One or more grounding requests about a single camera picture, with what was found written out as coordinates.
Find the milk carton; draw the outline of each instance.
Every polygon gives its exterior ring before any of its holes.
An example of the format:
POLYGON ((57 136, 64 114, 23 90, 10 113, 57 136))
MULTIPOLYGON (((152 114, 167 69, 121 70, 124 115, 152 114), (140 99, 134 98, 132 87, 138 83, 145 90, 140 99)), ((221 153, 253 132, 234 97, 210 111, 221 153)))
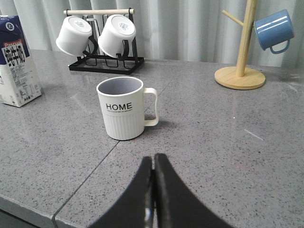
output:
POLYGON ((41 95, 18 16, 0 16, 0 103, 21 107, 41 95))

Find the printed text on mug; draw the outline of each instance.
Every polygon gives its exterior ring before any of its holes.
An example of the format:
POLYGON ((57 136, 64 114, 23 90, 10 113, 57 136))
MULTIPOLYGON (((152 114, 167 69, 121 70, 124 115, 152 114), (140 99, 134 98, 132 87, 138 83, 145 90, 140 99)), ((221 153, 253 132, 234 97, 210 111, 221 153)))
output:
POLYGON ((126 104, 105 104, 109 112, 124 113, 132 110, 132 102, 126 104))

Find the blue enamel mug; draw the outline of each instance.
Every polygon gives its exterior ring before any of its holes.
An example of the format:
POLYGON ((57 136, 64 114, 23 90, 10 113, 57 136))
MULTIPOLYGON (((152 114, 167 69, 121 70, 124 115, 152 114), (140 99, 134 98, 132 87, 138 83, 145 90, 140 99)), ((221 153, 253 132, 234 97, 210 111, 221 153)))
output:
POLYGON ((289 47, 290 39, 295 37, 293 25, 287 10, 282 10, 271 14, 260 20, 256 20, 255 30, 257 39, 263 50, 270 48, 273 54, 280 54, 289 47), (287 41, 286 47, 279 51, 274 51, 273 46, 287 41))

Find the nutrition label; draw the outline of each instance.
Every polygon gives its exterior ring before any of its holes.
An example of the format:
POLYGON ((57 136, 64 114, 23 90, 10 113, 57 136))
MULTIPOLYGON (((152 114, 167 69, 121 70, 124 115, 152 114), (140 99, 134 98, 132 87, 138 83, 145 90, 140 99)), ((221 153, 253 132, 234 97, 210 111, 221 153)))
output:
POLYGON ((26 64, 26 56, 21 42, 5 44, 2 53, 10 69, 15 85, 19 91, 19 96, 27 101, 33 97, 34 88, 29 77, 30 70, 26 64))

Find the wooden base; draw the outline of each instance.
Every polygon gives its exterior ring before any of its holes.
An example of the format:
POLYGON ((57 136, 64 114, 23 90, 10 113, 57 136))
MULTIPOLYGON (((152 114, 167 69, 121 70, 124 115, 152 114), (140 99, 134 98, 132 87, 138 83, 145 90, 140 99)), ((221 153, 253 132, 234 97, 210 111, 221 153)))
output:
POLYGON ((236 76, 236 66, 224 67, 217 70, 214 74, 215 80, 220 85, 240 90, 256 89, 265 83, 265 76, 254 69, 245 68, 244 76, 236 76))

